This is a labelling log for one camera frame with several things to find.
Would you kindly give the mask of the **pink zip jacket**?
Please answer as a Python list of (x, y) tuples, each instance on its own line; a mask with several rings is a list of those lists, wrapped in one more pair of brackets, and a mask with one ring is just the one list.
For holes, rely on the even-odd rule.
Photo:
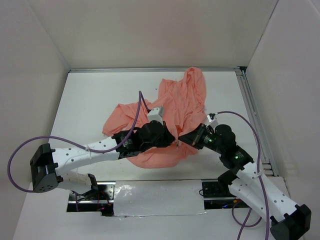
[[(147, 102), (149, 109), (164, 108), (162, 119), (168, 130), (178, 138), (195, 130), (205, 118), (205, 100), (207, 96), (206, 82), (203, 72), (190, 67), (184, 72), (181, 80), (163, 79), (159, 85), (158, 98), (153, 103)], [(107, 121), (102, 133), (112, 136), (132, 127), (137, 113), (137, 103), (119, 103)], [(166, 148), (151, 148), (128, 160), (137, 167), (145, 169), (171, 168), (188, 156), (196, 155), (198, 150), (177, 140)]]

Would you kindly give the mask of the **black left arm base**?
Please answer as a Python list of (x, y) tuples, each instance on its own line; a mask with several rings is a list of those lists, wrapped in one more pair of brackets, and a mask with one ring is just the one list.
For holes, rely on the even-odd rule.
[(115, 181), (98, 181), (98, 190), (80, 195), (70, 191), (67, 213), (97, 212), (104, 217), (114, 216)]

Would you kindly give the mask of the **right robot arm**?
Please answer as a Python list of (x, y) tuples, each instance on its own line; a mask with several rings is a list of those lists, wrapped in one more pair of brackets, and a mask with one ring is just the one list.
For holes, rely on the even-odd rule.
[(231, 194), (241, 199), (269, 224), (276, 240), (298, 240), (311, 225), (311, 210), (298, 205), (258, 170), (258, 164), (240, 146), (230, 126), (216, 128), (200, 124), (195, 130), (178, 138), (181, 142), (201, 150), (210, 149), (228, 169), (218, 177), (218, 190), (223, 196)]

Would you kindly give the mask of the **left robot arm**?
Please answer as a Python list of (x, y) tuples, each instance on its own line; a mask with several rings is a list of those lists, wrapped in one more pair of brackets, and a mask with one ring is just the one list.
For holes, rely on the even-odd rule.
[(93, 174), (76, 175), (73, 170), (94, 163), (136, 157), (151, 148), (166, 148), (175, 141), (165, 122), (153, 120), (132, 132), (120, 131), (85, 148), (51, 148), (42, 144), (30, 160), (32, 187), (35, 193), (62, 188), (92, 200), (99, 187)]

